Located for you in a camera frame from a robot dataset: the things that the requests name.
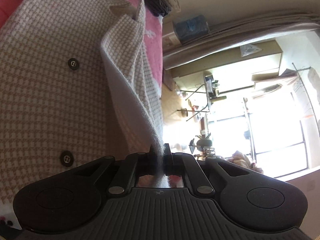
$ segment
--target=floor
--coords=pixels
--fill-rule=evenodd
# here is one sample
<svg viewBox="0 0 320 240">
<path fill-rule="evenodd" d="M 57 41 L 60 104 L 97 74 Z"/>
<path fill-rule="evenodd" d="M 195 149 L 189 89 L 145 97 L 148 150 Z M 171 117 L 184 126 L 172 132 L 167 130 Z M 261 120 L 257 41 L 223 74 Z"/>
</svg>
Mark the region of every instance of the floor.
<svg viewBox="0 0 320 240">
<path fill-rule="evenodd" d="M 196 135 L 200 135 L 200 122 L 196 122 L 193 118 L 186 122 L 192 116 L 192 112 L 188 112 L 188 117 L 183 117 L 181 112 L 177 111 L 177 109 L 191 110 L 191 108 L 188 101 L 175 92 L 175 89 L 178 89 L 177 85 L 174 85 L 173 88 L 173 91 L 170 91 L 166 85 L 162 85 L 163 141 L 169 143 L 172 153 L 190 154 L 189 143 L 193 138 L 196 138 Z"/>
</svg>

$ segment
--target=dark folded clothes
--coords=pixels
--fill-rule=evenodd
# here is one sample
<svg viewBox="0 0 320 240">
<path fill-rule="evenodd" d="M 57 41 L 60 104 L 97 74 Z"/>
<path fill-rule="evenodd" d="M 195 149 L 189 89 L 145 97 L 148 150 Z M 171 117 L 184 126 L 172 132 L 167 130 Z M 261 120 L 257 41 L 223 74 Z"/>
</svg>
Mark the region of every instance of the dark folded clothes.
<svg viewBox="0 0 320 240">
<path fill-rule="evenodd" d="M 171 5 L 167 0 L 144 0 L 146 6 L 149 8 L 151 13 L 158 16 L 166 16 L 172 9 Z"/>
</svg>

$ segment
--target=houndstooth fabric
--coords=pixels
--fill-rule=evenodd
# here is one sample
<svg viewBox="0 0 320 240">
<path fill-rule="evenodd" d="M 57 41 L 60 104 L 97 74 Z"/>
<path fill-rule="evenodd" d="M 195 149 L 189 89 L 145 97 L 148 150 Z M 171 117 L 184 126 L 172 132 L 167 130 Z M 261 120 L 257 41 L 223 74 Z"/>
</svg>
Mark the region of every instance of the houndstooth fabric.
<svg viewBox="0 0 320 240">
<path fill-rule="evenodd" d="M 3 203 L 11 202 L 25 185 L 65 171 L 59 161 L 64 150 L 73 153 L 74 166 L 78 166 L 104 155 L 123 159 L 146 148 L 149 141 L 139 132 L 137 136 L 128 115 L 118 107 L 114 93 L 119 91 L 109 89 L 108 80 L 112 77 L 104 69 L 99 49 L 102 38 L 116 30 L 123 18 L 110 9 L 123 11 L 128 6 L 125 0 L 24 0 L 1 28 L 0 200 Z M 139 20 L 144 21 L 144 15 L 140 16 Z M 125 77 L 131 81 L 135 108 L 146 111 L 143 123 L 151 131 L 153 141 L 161 145 L 158 140 L 161 136 L 156 134 L 162 124 L 160 101 L 151 87 L 143 32 L 130 31 L 127 36 L 117 33 L 119 38 L 113 36 L 112 41 L 104 37 L 104 42 L 114 46 L 118 58 L 139 55 L 135 64 L 126 63 L 122 68 L 119 64 L 125 62 L 117 61 L 112 67 L 124 71 L 124 76 L 121 74 L 124 81 Z M 133 36 L 141 43 L 134 44 L 133 50 L 121 50 L 125 39 L 131 41 Z M 79 61 L 79 69 L 69 69 L 70 58 Z"/>
</svg>

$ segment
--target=pink blanket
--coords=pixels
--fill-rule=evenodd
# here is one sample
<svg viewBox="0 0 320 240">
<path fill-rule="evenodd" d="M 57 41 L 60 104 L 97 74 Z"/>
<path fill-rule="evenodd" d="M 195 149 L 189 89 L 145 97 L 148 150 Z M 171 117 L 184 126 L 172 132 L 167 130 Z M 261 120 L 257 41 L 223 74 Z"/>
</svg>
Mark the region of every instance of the pink blanket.
<svg viewBox="0 0 320 240">
<path fill-rule="evenodd" d="M 136 7 L 139 0 L 128 1 Z M 0 28 L 21 2 L 22 0 L 0 0 Z M 151 72 L 155 83 L 158 84 L 160 94 L 162 82 L 162 18 L 154 17 L 148 9 L 146 10 L 144 42 Z"/>
</svg>

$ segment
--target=circular cap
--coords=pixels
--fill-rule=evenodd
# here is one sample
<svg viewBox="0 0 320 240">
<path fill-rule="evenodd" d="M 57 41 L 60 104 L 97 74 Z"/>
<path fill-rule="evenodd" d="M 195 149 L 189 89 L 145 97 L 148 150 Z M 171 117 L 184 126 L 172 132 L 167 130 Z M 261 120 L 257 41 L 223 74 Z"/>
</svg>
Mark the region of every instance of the circular cap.
<svg viewBox="0 0 320 240">
<path fill-rule="evenodd" d="M 260 208 L 276 208 L 283 204 L 284 196 L 273 188 L 260 187 L 248 192 L 247 198 L 252 205 Z"/>
<path fill-rule="evenodd" d="M 36 201 L 43 208 L 58 209 L 68 206 L 73 201 L 73 198 L 74 195 L 72 191 L 66 188 L 56 187 L 40 192 Z"/>
<path fill-rule="evenodd" d="M 200 186 L 197 188 L 197 191 L 201 194 L 209 194 L 212 192 L 212 188 L 208 186 Z"/>
<path fill-rule="evenodd" d="M 71 152 L 64 151 L 60 155 L 60 162 L 65 167 L 71 167 L 74 162 L 74 158 Z"/>
<path fill-rule="evenodd" d="M 71 58 L 68 60 L 68 66 L 72 70 L 77 70 L 80 66 L 79 61 L 75 58 Z"/>
<path fill-rule="evenodd" d="M 124 192 L 124 188 L 123 187 L 114 186 L 114 187 L 109 188 L 108 191 L 111 194 L 121 194 L 122 192 Z"/>
</svg>

